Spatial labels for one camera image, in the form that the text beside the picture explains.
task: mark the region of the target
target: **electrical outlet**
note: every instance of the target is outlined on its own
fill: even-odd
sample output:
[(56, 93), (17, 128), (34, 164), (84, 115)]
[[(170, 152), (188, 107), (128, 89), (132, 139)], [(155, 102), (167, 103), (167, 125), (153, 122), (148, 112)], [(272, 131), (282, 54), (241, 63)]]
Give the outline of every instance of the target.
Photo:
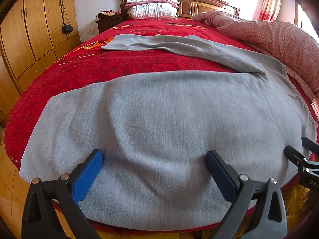
[(95, 33), (95, 29), (90, 29), (87, 31), (87, 35), (91, 35)]

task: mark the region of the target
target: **bed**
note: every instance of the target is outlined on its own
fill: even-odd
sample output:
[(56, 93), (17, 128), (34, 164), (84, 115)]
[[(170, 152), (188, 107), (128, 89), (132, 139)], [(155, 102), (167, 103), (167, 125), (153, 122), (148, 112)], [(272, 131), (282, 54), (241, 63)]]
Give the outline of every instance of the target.
[[(125, 0), (121, 0), (122, 13), (125, 13), (124, 3)], [(187, 16), (187, 14), (188, 16), (192, 16), (194, 14), (192, 10), (195, 5), (196, 8), (198, 8), (195, 12), (201, 12), (201, 8), (218, 7), (229, 11), (232, 10), (234, 15), (238, 15), (239, 13), (239, 9), (230, 7), (222, 0), (183, 0), (179, 16)], [(143, 72), (178, 70), (235, 72), (231, 68), (214, 62), (180, 56), (163, 50), (108, 52), (101, 49), (101, 46), (111, 42), (118, 34), (137, 34), (142, 36), (155, 36), (158, 34), (175, 36), (195, 35), (206, 40), (254, 51), (253, 48), (243, 42), (221, 34), (215, 27), (191, 21), (189, 18), (152, 21), (126, 20), (78, 46), (59, 59), (41, 74), (21, 96), (12, 109), (5, 132), (6, 152), (17, 168), (20, 168), (21, 158), (31, 133), (46, 103), (52, 96), (82, 88), (92, 83), (105, 82), (121, 76)], [(293, 78), (290, 78), (290, 80), (306, 101), (312, 117), (318, 123), (316, 114), (311, 106), (312, 101), (307, 98)], [(283, 187), (283, 191), (290, 193), (289, 190), (295, 189), (297, 179), (298, 177), (296, 176), (287, 183), (286, 186)], [(91, 223), (97, 230), (118, 234), (152, 233), (149, 231), (112, 227), (95, 221)], [(194, 230), (203, 230), (212, 227), (216, 227), (216, 224), (198, 227)]]

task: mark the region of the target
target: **red bedspread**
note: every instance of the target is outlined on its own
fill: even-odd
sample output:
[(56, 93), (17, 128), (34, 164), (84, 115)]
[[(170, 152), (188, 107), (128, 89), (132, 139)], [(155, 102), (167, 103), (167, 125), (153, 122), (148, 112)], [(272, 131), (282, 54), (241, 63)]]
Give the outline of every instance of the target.
[[(235, 72), (214, 62), (175, 55), (167, 51), (128, 52), (101, 49), (102, 45), (110, 42), (118, 34), (196, 35), (222, 44), (253, 50), (242, 42), (221, 34), (215, 27), (187, 19), (125, 21), (59, 59), (29, 86), (18, 100), (9, 117), (4, 139), (6, 152), (17, 168), (20, 168), (20, 161), (33, 128), (52, 96), (91, 83), (104, 82), (141, 72), (176, 70)], [(309, 100), (295, 83), (294, 85), (305, 98), (312, 116), (316, 119)], [(95, 223), (95, 228), (104, 231), (114, 232), (116, 230), (107, 225), (93, 223)]]

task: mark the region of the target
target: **curtain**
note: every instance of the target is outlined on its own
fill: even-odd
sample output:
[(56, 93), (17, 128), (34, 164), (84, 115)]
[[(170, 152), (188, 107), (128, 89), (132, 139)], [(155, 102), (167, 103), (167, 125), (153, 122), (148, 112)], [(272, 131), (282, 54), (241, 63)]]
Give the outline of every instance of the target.
[(276, 20), (280, 9), (280, 3), (281, 0), (264, 0), (258, 20), (266, 20), (269, 22)]

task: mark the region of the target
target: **wardrobe door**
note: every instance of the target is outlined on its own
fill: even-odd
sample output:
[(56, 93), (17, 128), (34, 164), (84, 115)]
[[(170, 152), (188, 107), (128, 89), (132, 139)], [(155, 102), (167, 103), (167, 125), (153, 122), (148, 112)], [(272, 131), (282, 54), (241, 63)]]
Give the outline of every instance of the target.
[(73, 31), (67, 34), (68, 38), (73, 37), (79, 33), (77, 19), (75, 17), (74, 0), (61, 0), (62, 15), (64, 24), (72, 25)]
[(6, 116), (19, 98), (20, 94), (9, 76), (2, 57), (0, 57), (0, 112)]
[(53, 47), (66, 41), (66, 35), (62, 33), (62, 11), (61, 0), (44, 0), (45, 16), (47, 18), (47, 27)]
[(18, 84), (21, 89), (25, 92), (25, 90), (29, 87), (29, 85), (36, 79), (40, 74), (42, 74), (50, 65), (56, 62), (56, 57), (54, 50), (52, 49), (45, 56), (43, 56), (40, 60), (36, 61), (36, 63), (31, 66), (28, 71), (26, 71), (18, 80)]
[(54, 48), (54, 52), (56, 54), (56, 58), (60, 59), (65, 54), (70, 52), (73, 48), (77, 47), (81, 44), (80, 36), (77, 34), (76, 36), (73, 36), (72, 38), (69, 38), (67, 41), (64, 41), (63, 43), (59, 44)]
[(52, 47), (43, 0), (24, 0), (25, 19), (30, 44), (36, 60)]
[(23, 0), (18, 0), (1, 24), (1, 38), (13, 74), (18, 78), (34, 62), (23, 17)]

